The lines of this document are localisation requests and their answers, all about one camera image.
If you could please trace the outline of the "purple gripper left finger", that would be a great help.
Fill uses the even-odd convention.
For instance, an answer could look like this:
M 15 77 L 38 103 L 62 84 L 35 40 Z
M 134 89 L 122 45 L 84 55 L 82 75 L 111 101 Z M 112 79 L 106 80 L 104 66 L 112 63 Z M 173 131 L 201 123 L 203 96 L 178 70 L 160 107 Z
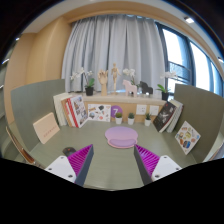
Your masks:
M 69 163 L 76 174 L 76 185 L 84 185 L 93 155 L 93 145 L 88 145 L 68 157 Z

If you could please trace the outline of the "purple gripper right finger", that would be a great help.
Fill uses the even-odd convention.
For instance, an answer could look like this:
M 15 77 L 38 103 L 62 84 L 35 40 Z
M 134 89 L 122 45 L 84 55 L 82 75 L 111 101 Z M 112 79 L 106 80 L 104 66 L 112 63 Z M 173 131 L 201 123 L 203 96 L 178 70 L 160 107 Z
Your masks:
M 148 149 L 135 145 L 134 157 L 136 159 L 143 185 L 152 182 L 152 173 L 160 159 L 158 155 Z

